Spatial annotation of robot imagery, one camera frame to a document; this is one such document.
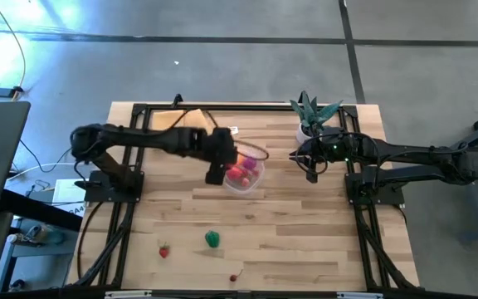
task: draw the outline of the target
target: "white pot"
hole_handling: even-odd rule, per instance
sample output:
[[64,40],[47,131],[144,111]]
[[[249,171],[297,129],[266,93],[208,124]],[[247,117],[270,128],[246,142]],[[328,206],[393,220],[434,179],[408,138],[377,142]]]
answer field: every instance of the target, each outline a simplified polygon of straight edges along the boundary
[[302,124],[299,123],[298,130],[296,131],[296,140],[298,140],[298,143],[302,145],[309,139],[311,139],[311,137],[304,133],[304,131],[302,130]]

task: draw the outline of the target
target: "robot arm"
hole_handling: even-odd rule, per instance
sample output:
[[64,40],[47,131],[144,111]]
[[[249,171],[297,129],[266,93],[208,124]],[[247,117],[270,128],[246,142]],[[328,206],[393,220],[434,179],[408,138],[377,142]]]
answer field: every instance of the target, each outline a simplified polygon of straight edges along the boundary
[[[392,182],[411,182],[439,179],[448,184],[464,185],[477,179],[466,147],[450,149],[447,147],[420,147],[391,145],[360,133],[351,133],[342,128],[327,128],[319,137],[308,140],[290,158],[306,165],[308,180],[315,181],[316,164],[323,162],[347,161],[361,163],[363,184],[388,184]],[[394,174],[377,169],[385,161],[427,165],[413,168],[411,174]]]
[[115,145],[161,149],[169,154],[192,157],[210,163],[207,184],[222,184],[226,164],[235,164],[237,148],[228,128],[205,129],[179,127],[167,130],[139,130],[115,125],[81,126],[71,134],[71,154],[77,162],[94,163],[108,174],[117,189],[131,189],[135,184],[132,171],[106,153]]

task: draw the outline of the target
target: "green pepper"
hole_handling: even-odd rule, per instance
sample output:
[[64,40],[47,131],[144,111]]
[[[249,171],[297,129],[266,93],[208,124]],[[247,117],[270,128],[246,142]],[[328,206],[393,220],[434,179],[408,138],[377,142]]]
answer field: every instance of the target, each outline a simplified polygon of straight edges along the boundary
[[220,242],[220,236],[219,236],[219,233],[216,233],[216,232],[213,232],[213,231],[209,231],[206,233],[206,242],[207,242],[207,245],[209,245],[209,247],[211,248],[217,248],[219,247],[219,242]]

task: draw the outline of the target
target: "potted plant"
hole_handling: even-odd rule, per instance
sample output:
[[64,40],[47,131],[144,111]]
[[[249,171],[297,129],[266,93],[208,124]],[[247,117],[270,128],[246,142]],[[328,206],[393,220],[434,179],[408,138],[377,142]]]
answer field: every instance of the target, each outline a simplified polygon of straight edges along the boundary
[[303,144],[311,137],[321,135],[324,130],[322,124],[337,112],[340,103],[342,103],[342,101],[340,101],[338,103],[329,104],[321,110],[318,110],[316,97],[312,101],[309,101],[309,97],[305,91],[302,91],[298,101],[302,103],[303,109],[295,100],[290,100],[290,105],[300,117],[298,131],[296,132],[296,140],[298,140],[300,144]]

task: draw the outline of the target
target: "red fruit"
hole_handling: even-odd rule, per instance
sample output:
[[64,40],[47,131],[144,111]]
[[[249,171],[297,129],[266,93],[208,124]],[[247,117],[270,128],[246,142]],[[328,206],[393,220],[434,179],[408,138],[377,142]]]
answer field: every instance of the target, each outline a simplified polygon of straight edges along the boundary
[[158,253],[163,258],[166,258],[169,255],[169,246],[168,245],[163,245],[161,248],[159,248]]
[[244,178],[241,181],[241,186],[243,186],[243,187],[248,187],[249,184],[250,184],[250,181],[247,178]]
[[242,171],[238,167],[232,167],[226,172],[226,176],[229,179],[240,179],[242,176]]
[[235,275],[235,274],[230,275],[230,282],[236,281],[237,278],[241,275],[241,273],[242,273],[242,269],[241,269],[241,271],[239,272],[239,274],[237,274],[237,275]]

